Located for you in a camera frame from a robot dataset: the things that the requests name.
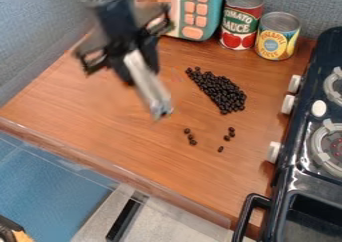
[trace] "wooden table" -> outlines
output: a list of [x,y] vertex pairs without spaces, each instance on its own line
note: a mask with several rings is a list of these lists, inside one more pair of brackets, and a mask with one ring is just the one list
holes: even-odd
[[[292,74],[305,70],[314,41],[301,39],[298,45],[294,57],[273,62],[253,50],[223,49],[214,39],[163,38],[160,78],[172,93],[175,112],[160,122],[112,72],[86,78],[67,52],[2,108],[1,129],[221,225],[228,217],[234,227],[249,193],[270,194],[267,148],[284,134],[288,118],[279,113],[281,104]],[[247,93],[246,110],[220,115],[187,78],[189,66],[237,83]],[[224,142],[229,126],[236,138]],[[186,127],[194,132],[196,147],[189,145]],[[218,153],[221,145],[225,150]],[[260,221],[260,213],[253,216],[252,237]]]

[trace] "stove knob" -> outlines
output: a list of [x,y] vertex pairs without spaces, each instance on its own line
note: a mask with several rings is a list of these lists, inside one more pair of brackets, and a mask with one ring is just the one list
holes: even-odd
[[312,104],[311,113],[315,117],[317,118],[323,117],[326,112],[327,112],[327,105],[322,100],[317,100],[314,102],[314,104]]
[[295,99],[296,97],[294,97],[293,95],[286,95],[283,101],[283,106],[281,107],[281,113],[290,114],[293,109]]
[[287,89],[290,93],[297,93],[300,81],[302,80],[302,77],[299,75],[293,75],[289,84],[289,88]]
[[271,142],[270,146],[268,147],[268,152],[267,152],[267,161],[274,164],[279,155],[279,151],[281,148],[281,143],[279,142]]

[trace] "floor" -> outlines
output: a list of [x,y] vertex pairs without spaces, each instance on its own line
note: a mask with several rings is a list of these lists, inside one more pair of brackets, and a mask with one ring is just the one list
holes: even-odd
[[35,241],[70,241],[118,185],[3,133],[0,173],[0,214],[22,225]]
[[[22,225],[38,242],[105,241],[136,193],[1,132],[0,173],[0,214]],[[233,234],[228,228],[146,196],[118,241],[228,242]]]

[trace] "black stove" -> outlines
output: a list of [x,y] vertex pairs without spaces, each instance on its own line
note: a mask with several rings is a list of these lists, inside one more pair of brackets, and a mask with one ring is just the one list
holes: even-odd
[[321,34],[282,112],[291,122],[283,143],[270,145],[272,197],[247,197],[232,241],[243,240],[258,207],[266,210],[258,241],[342,241],[342,27]]

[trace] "metal cylinder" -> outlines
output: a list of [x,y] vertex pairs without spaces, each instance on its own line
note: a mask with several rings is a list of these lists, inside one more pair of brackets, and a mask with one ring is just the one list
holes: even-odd
[[234,50],[253,47],[263,7],[264,0],[226,0],[221,44]]
[[295,50],[300,21],[292,14],[272,12],[260,20],[255,51],[268,60],[285,60]]

